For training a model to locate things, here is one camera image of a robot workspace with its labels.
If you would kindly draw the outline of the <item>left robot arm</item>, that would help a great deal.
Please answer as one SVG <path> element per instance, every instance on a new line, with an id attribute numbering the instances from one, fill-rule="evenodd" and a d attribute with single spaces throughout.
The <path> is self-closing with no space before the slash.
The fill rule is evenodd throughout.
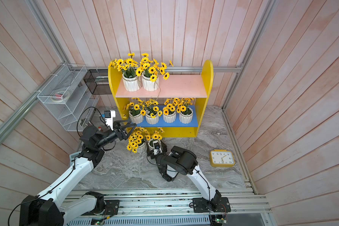
<path id="1" fill-rule="evenodd" d="M 105 132 L 95 126 L 87 126 L 80 140 L 82 151 L 73 164 L 55 182 L 36 196 L 27 196 L 20 204 L 21 226 L 64 226 L 87 213 L 103 215 L 106 212 L 104 196 L 87 192 L 82 198 L 63 205 L 73 188 L 91 172 L 105 154 L 104 146 L 116 140 L 127 140 L 136 124 L 131 120 L 119 120 Z"/>

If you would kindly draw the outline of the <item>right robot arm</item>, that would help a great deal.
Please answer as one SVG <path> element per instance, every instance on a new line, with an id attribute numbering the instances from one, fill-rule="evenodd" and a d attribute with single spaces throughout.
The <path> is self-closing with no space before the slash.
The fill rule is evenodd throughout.
<path id="1" fill-rule="evenodd" d="M 167 181 L 173 181 L 178 174 L 188 176 L 201 193 L 201 198 L 193 199 L 193 204 L 204 210 L 216 211 L 220 207 L 221 193 L 202 173 L 196 155 L 187 149 L 174 146 L 167 155 L 167 146 L 153 142 L 147 149 L 147 156 L 156 161 L 156 166 Z"/>

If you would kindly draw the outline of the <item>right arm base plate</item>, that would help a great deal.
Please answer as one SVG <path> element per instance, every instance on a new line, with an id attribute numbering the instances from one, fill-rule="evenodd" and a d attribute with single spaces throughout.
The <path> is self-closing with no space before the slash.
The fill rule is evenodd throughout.
<path id="1" fill-rule="evenodd" d="M 231 207 L 228 198 L 221 197 L 218 201 L 210 202 L 204 198 L 194 198 L 189 204 L 190 208 L 194 209 L 195 213 L 205 212 L 231 212 Z"/>

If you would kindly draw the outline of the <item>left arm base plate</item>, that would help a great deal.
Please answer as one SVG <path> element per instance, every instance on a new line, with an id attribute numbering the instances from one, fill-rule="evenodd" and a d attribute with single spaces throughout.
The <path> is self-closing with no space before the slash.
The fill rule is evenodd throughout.
<path id="1" fill-rule="evenodd" d="M 119 204 L 119 200 L 97 200 L 96 206 L 94 210 L 92 210 L 92 213 L 94 215 L 109 215 L 112 217 L 118 214 Z"/>

